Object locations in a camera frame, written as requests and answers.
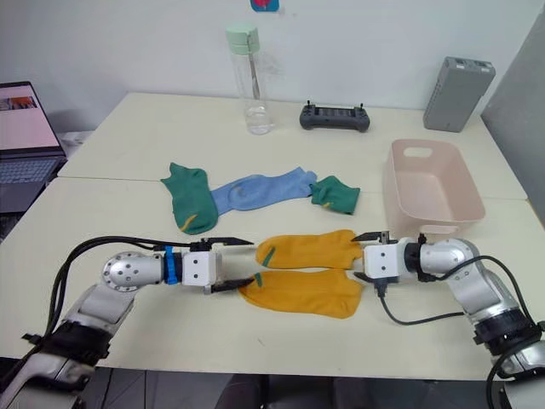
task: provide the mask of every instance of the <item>laptop screen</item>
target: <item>laptop screen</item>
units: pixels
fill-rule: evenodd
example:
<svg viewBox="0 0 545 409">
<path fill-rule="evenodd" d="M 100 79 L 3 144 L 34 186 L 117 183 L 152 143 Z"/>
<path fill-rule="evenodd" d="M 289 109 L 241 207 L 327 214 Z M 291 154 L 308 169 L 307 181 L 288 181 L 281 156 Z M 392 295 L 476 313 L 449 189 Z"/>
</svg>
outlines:
<svg viewBox="0 0 545 409">
<path fill-rule="evenodd" d="M 32 86 L 0 85 L 0 150 L 58 146 Z"/>
</svg>

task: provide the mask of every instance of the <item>clear plastic bottle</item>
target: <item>clear plastic bottle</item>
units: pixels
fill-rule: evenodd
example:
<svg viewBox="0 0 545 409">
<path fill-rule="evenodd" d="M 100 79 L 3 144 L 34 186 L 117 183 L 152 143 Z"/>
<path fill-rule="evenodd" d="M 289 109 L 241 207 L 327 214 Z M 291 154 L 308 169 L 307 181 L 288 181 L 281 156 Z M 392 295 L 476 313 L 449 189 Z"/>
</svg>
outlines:
<svg viewBox="0 0 545 409">
<path fill-rule="evenodd" d="M 273 128 L 273 121 L 267 110 L 265 84 L 262 81 L 257 27 L 234 24 L 226 29 L 226 34 L 246 126 L 252 134 L 266 134 Z"/>
</svg>

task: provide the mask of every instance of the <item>black controller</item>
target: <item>black controller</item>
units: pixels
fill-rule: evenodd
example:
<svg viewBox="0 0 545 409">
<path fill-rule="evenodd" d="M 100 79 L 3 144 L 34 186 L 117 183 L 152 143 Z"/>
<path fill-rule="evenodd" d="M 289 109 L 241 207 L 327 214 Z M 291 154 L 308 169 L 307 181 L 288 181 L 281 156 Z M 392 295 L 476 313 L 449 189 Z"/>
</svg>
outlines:
<svg viewBox="0 0 545 409">
<path fill-rule="evenodd" d="M 305 130 L 321 127 L 365 132 L 370 121 L 364 104 L 354 108 L 327 108 L 316 107 L 307 101 L 299 116 L 299 123 Z"/>
</svg>

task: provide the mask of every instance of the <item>laptop keyboard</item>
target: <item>laptop keyboard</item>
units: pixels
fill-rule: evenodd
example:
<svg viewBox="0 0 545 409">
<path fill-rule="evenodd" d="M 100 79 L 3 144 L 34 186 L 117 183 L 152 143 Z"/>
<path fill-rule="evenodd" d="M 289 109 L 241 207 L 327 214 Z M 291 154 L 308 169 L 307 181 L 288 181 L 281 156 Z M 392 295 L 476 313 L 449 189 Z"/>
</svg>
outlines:
<svg viewBox="0 0 545 409">
<path fill-rule="evenodd" d="M 56 159 L 0 162 L 0 183 L 42 181 L 55 166 Z"/>
</svg>

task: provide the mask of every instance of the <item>white wall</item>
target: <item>white wall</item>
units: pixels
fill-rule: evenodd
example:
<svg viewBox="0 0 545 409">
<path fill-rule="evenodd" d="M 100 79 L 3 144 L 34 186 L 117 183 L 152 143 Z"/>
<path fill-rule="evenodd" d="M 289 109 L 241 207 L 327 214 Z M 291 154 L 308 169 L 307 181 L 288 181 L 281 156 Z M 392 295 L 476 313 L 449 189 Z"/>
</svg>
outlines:
<svg viewBox="0 0 545 409">
<path fill-rule="evenodd" d="M 0 82 L 30 79 L 57 130 L 127 91 L 236 95 L 223 27 L 260 28 L 273 99 L 423 108 L 446 55 L 508 68 L 542 0 L 0 0 Z"/>
</svg>

